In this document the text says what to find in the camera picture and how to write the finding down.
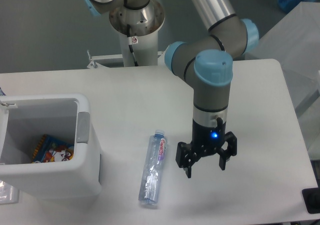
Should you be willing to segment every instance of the blue led light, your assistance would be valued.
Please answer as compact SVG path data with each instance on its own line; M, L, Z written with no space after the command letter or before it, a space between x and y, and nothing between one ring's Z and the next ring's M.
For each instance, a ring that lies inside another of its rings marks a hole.
M213 139L216 139L218 137L218 134L214 131L213 133L211 133L211 137Z

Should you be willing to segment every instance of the light blue joint cap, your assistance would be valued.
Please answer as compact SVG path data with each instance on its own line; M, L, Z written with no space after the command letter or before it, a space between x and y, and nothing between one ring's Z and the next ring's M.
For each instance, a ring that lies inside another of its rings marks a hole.
M241 19L246 26L247 32L247 42L246 42L246 49L244 53L249 52L250 50L254 49L259 42L259 31L257 26L250 20L250 19Z
M195 74L206 84L223 87L231 83L233 59L225 51L210 49L197 54L194 62Z
M87 5L87 7L89 8L91 14L94 16L94 17L97 17L97 16L101 16L101 14L95 9L95 7L92 5L91 1L90 0L84 0L85 1L85 4Z
M172 72L172 58L175 55L175 51L177 50L177 48L181 45L181 44L185 44L185 42L183 41L176 41L172 44L170 44L170 46L168 47L168 49L165 51L165 55L164 55L164 63L167 66L168 69L170 69L170 71Z

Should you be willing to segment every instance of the bin lid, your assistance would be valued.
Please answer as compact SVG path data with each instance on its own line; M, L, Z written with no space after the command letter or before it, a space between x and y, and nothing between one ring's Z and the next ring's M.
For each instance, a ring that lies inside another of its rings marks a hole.
M6 106L2 105L2 102L0 100L0 157L1 157L2 149L5 143L8 117L9 117L9 111Z

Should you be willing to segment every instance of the white plastic bin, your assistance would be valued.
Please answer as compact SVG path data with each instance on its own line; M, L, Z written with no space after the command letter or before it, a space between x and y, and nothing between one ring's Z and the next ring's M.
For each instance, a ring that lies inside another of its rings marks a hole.
M44 134L74 144L71 160L31 163ZM0 97L0 180L42 199L100 193L101 147L82 94Z

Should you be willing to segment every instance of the bottle cap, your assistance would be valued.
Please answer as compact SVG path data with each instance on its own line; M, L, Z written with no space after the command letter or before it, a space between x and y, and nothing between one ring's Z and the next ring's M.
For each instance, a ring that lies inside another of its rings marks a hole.
M155 130L155 133L154 134L161 134L161 135L165 135L165 131L161 130L161 129L157 129Z

